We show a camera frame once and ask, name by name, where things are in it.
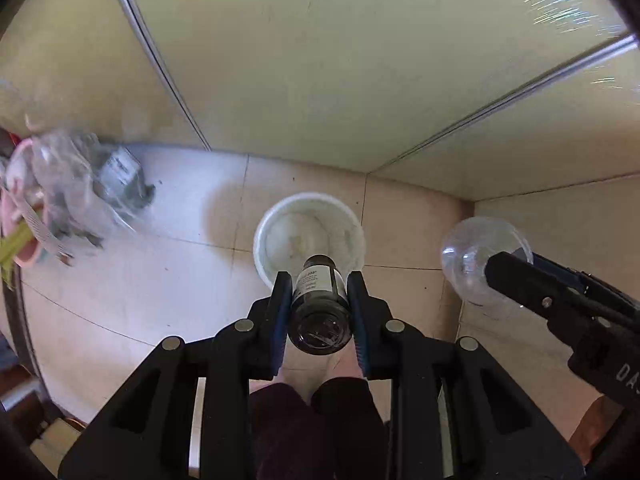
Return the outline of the clear plastic dome lid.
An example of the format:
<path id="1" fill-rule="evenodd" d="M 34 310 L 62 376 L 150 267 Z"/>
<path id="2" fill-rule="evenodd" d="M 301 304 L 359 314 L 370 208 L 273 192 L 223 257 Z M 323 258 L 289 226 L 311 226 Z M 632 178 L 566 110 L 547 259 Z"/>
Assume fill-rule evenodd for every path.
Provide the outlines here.
<path id="1" fill-rule="evenodd" d="M 505 318 L 520 306 L 492 289 L 485 278 L 490 257 L 507 252 L 522 261 L 534 261 L 524 235 L 506 220 L 472 217 L 459 222 L 442 241 L 440 264 L 445 278 L 467 304 L 491 318 Z"/>

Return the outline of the clear plastic bag pile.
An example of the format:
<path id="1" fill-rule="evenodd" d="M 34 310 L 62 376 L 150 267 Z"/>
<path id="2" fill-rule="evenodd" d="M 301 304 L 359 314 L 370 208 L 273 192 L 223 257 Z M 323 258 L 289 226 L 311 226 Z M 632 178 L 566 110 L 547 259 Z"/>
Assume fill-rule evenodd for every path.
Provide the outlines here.
<path id="1" fill-rule="evenodd" d="M 17 145 L 1 162 L 1 215 L 15 226 L 9 242 L 28 236 L 36 248 L 69 266 L 66 240 L 100 248 L 118 228 L 130 228 L 152 204 L 155 186 L 122 144 L 103 144 L 91 132 L 55 128 Z"/>

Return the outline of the white plastic trash bucket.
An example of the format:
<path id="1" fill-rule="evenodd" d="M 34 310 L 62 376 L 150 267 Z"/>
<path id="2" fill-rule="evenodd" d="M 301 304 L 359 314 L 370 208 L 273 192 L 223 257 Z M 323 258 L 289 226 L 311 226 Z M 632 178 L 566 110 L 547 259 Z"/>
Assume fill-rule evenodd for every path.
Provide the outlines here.
<path id="1" fill-rule="evenodd" d="M 337 198 L 305 192 L 273 205 L 254 233 L 257 274 L 272 287 L 280 271 L 295 278 L 308 258 L 333 260 L 343 276 L 359 271 L 366 260 L 366 238 L 356 214 Z"/>

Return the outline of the dark glass bottle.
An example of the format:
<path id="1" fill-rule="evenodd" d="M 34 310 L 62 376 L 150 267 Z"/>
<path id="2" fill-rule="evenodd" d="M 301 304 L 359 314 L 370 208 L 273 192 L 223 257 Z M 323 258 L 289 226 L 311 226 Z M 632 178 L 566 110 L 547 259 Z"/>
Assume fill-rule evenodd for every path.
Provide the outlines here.
<path id="1" fill-rule="evenodd" d="M 312 356 L 329 356 L 352 338 L 352 318 L 342 274 L 325 255 L 309 257 L 295 280 L 288 338 Z"/>

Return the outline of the person dark trouser legs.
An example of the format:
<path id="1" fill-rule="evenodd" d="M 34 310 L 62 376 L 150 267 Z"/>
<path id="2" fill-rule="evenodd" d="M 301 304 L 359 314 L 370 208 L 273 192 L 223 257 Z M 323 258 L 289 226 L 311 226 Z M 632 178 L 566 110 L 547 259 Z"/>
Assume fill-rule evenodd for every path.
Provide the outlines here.
<path id="1" fill-rule="evenodd" d="M 368 383 L 337 377 L 309 401 L 277 382 L 250 394 L 258 479 L 383 479 L 388 437 Z"/>

